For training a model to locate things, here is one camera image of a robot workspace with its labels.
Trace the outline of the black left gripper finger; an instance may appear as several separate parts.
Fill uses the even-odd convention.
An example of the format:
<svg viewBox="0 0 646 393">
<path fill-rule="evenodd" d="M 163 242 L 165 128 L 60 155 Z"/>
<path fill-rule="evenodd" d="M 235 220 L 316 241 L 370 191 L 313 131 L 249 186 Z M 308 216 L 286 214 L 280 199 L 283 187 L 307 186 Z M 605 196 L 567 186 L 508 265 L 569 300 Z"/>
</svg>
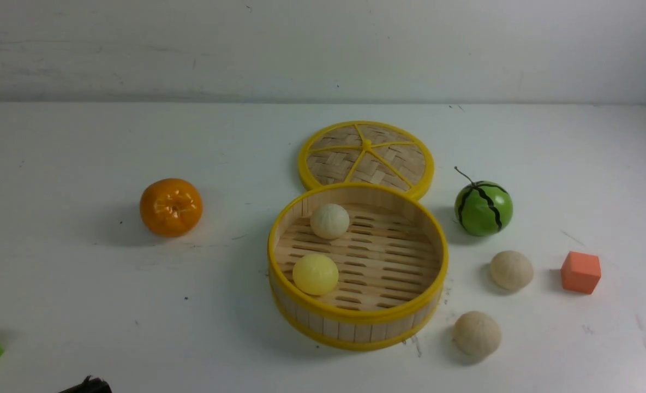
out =
<svg viewBox="0 0 646 393">
<path fill-rule="evenodd" d="M 59 393 L 112 393 L 111 386 L 105 380 L 87 376 L 77 385 L 71 386 Z"/>
</svg>

